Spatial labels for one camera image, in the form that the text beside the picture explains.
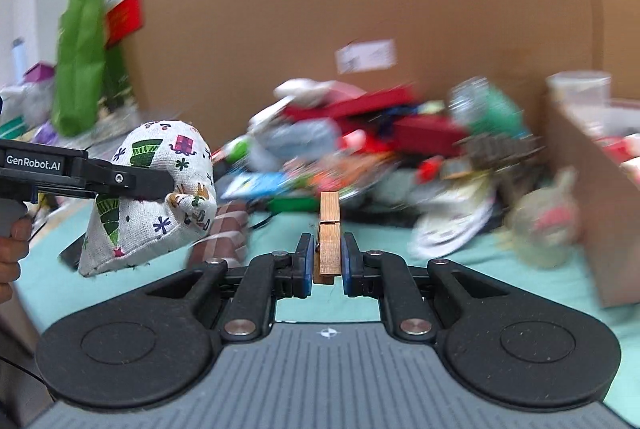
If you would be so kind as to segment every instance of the fabric toy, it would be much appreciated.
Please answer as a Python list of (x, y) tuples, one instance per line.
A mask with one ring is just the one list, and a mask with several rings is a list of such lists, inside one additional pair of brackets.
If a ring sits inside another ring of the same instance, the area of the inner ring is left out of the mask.
[(147, 122), (133, 130), (114, 164), (169, 171), (176, 190), (162, 202), (99, 195), (84, 237), (84, 276), (141, 265), (198, 241), (216, 216), (209, 146), (184, 122)]

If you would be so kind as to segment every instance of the printed cloth sandbag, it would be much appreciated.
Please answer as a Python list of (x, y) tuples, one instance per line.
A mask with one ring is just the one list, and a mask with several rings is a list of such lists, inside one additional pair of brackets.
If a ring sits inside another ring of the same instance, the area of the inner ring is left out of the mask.
[(104, 77), (104, 0), (69, 0), (60, 17), (51, 123), (62, 136), (90, 130)]
[(127, 136), (111, 161), (167, 170), (176, 190), (162, 202), (97, 196), (82, 246), (82, 275), (141, 265), (209, 232), (216, 216), (211, 152), (195, 128), (147, 122)]

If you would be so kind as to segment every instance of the hand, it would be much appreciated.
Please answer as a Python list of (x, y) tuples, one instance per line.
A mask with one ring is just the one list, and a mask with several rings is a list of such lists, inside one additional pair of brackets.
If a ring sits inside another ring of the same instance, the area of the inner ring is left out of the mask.
[(0, 237), (0, 304), (14, 294), (12, 281), (20, 277), (18, 261), (29, 253), (31, 218), (22, 218), (11, 226), (11, 237)]

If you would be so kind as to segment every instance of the clothespin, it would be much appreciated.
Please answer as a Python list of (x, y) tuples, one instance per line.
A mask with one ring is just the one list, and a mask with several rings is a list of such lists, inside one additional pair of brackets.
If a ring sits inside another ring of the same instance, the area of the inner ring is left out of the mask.
[(314, 283), (334, 284), (342, 274), (340, 256), (340, 202), (337, 192), (320, 194), (318, 244), (314, 258)]

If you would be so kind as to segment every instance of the table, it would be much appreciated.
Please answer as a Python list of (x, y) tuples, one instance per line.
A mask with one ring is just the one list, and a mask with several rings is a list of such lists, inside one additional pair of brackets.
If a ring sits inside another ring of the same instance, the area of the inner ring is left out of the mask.
[[(86, 204), (64, 219), (31, 250), (22, 265), (22, 276), (16, 286), (25, 310), (35, 327), (44, 331), (58, 319), (107, 300), (123, 292), (155, 281), (184, 268), (187, 250), (181, 249), (158, 257), (138, 268), (85, 278), (71, 271), (58, 258), (60, 252), (86, 229), (91, 206)], [(250, 256), (272, 250), (296, 248), (300, 234), (316, 232), (317, 215), (289, 213), (275, 216), (250, 239)], [(374, 227), (343, 223), (344, 232), (353, 232), (361, 250), (380, 249), (406, 256), (408, 229)], [(520, 263), (501, 246), (495, 234), (476, 237), (452, 260), (501, 281), (581, 310), (605, 322), (617, 335), (622, 347), (622, 363), (606, 404), (633, 425), (640, 426), (640, 305), (603, 309), (599, 306), (580, 250), (571, 261), (554, 270), (538, 270)], [(410, 265), (424, 262), (405, 257)], [(343, 295), (338, 278), (334, 286), (315, 285), (305, 300), (278, 301), (276, 319), (308, 322), (341, 322), (379, 320), (377, 301)]]

